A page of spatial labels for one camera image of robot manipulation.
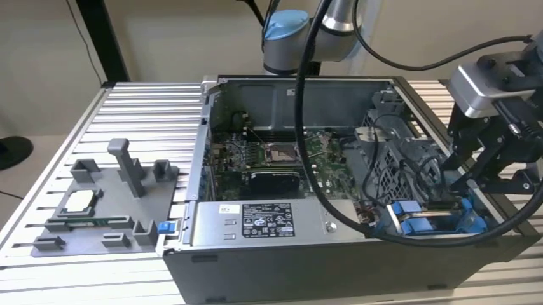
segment power supply label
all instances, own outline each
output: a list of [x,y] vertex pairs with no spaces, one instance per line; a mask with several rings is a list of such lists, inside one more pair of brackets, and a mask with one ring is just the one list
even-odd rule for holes
[[243,205],[244,238],[294,237],[295,219],[290,203]]

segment aluminum extrusion table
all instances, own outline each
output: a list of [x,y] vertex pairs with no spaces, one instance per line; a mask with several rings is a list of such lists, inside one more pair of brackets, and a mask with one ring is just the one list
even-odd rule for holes
[[[447,124],[454,100],[438,81],[410,82]],[[78,159],[115,166],[106,151],[114,137],[131,141],[142,164],[170,159],[180,168],[171,219],[183,217],[190,163],[200,119],[200,85],[118,83],[103,89],[25,199],[0,231],[0,304],[184,304],[156,253],[31,257],[37,226],[52,216]],[[506,169],[511,175],[519,166]],[[510,196],[520,208],[530,196]],[[530,220],[543,232],[543,210]],[[486,266],[455,290],[375,295],[290,304],[543,304],[543,240],[511,262]]]

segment black pole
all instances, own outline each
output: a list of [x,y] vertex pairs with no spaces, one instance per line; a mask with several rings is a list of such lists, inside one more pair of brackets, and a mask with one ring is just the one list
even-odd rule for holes
[[76,0],[108,81],[130,81],[104,0]]

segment gray plastic part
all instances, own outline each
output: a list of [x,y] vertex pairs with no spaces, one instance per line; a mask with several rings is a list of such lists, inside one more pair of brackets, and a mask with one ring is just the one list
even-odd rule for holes
[[95,159],[79,159],[70,170],[78,183],[94,183],[91,173],[100,172]]
[[168,160],[156,160],[152,165],[152,174],[158,182],[168,182],[175,179]]
[[130,247],[130,240],[124,233],[106,233],[102,236],[102,244],[104,247]]
[[159,238],[159,232],[155,221],[150,222],[147,229],[144,229],[142,223],[136,221],[132,235],[140,246],[155,245]]
[[[56,222],[47,221],[44,233],[41,237],[48,237],[50,232],[59,235],[66,241],[62,250],[40,251],[32,249],[33,257],[59,256],[59,255],[91,255],[91,254],[112,254],[112,253],[139,253],[154,252],[158,241],[156,224],[168,220],[171,202],[178,184],[179,168],[171,166],[174,179],[167,182],[158,182],[152,173],[152,167],[143,167],[144,178],[142,185],[148,190],[140,198],[132,196],[131,190],[126,182],[122,181],[118,173],[119,168],[103,168],[100,172],[91,172],[95,183],[79,184],[72,182],[64,194],[59,207],[51,219]],[[72,217],[60,217],[62,210],[68,202],[70,194],[79,190],[102,190],[103,195],[96,199],[94,206],[95,214],[88,218],[88,221],[74,224]],[[143,225],[138,229],[138,239],[134,236],[134,225],[139,221]],[[130,240],[130,247],[104,247],[102,244],[103,235],[107,233],[124,233]]]
[[43,225],[46,227],[46,229],[51,232],[51,233],[56,233],[56,232],[70,232],[71,229],[67,225],[66,222],[50,222],[50,219],[46,220],[46,223]]
[[37,237],[32,245],[40,251],[62,250],[62,246],[66,244],[60,236],[56,237]]
[[115,138],[111,139],[108,144],[108,153],[118,158],[120,167],[120,176],[128,184],[128,188],[134,197],[142,197],[146,194],[146,189],[142,185],[142,165],[139,160],[132,161],[128,153],[128,139]]
[[108,222],[111,229],[134,229],[134,220],[130,216],[123,216],[126,220],[112,220]]

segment motherboard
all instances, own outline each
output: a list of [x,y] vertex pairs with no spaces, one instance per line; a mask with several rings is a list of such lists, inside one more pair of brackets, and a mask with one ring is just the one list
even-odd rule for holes
[[[332,130],[306,132],[311,169],[328,199],[358,201],[360,191]],[[214,139],[216,200],[298,199],[315,196],[292,132],[248,127]]]

